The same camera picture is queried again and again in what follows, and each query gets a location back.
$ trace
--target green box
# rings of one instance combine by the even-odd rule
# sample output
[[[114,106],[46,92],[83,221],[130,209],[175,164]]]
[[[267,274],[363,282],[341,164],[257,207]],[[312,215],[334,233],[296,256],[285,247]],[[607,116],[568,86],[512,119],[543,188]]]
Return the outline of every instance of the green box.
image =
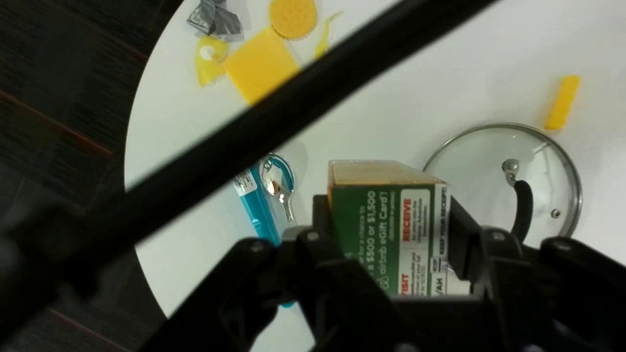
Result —
[[[334,235],[388,295],[447,292],[443,182],[400,162],[330,162]]]

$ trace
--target white label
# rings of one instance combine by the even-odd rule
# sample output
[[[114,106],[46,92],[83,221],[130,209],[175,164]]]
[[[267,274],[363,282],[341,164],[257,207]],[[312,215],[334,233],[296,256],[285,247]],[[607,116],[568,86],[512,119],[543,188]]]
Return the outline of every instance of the white label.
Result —
[[[447,213],[449,196],[445,184],[433,186],[433,223],[429,252],[429,295],[447,293]]]
[[[402,190],[398,198],[398,295],[427,295],[429,190]]]
[[[246,196],[246,194],[251,194],[251,192],[255,192],[255,182],[253,182],[253,178],[251,178],[251,172],[249,170],[246,170],[246,172],[242,172],[240,176],[236,176],[234,180],[232,180],[232,186],[234,186],[234,192],[236,192],[236,196],[238,198],[242,198],[242,196]]]

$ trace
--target white round table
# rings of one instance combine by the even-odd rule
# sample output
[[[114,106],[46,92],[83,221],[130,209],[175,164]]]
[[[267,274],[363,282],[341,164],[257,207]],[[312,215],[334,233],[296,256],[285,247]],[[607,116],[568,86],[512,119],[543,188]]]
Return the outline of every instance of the white round table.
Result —
[[[140,78],[130,112],[124,186],[157,168],[244,110],[224,76],[199,88],[197,33],[185,24],[197,2],[169,20]],[[267,26],[267,0],[226,0],[244,37]],[[337,43],[390,0],[316,0],[318,20]],[[312,59],[314,31],[289,43],[300,65]],[[363,86],[277,153],[291,162],[298,225],[310,223],[310,198],[326,190],[332,159],[392,159],[420,168],[455,133],[478,123],[539,127],[560,74],[582,84],[568,125],[555,137],[578,168],[582,215],[574,239],[626,262],[626,4],[621,0],[504,0],[467,26]],[[251,237],[246,213],[226,186],[136,247],[144,276],[165,315],[238,239]],[[306,350],[312,338],[298,309],[281,309],[253,350]]]

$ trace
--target yellow block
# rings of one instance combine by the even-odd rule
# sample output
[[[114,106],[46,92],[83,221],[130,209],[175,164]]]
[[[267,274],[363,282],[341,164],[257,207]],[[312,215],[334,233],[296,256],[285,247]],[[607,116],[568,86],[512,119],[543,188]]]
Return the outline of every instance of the yellow block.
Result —
[[[545,129],[559,131],[566,125],[570,106],[578,92],[580,78],[578,76],[562,76],[555,102],[545,117]]]
[[[216,37],[201,37],[195,47],[195,74],[199,86],[206,86],[224,74],[220,63],[228,55],[228,45]]]
[[[247,104],[255,104],[296,72],[294,59],[271,29],[244,43],[222,67]]]
[[[269,22],[283,39],[298,39],[312,31],[316,8],[312,0],[271,0]]]

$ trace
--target dark floor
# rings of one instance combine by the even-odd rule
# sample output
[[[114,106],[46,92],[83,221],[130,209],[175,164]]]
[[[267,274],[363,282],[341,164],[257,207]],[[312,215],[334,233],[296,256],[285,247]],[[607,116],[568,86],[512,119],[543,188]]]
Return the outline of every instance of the dark floor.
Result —
[[[0,2],[0,229],[122,192],[126,117],[179,0]],[[128,248],[87,303],[64,295],[1,350],[134,350],[161,321]]]

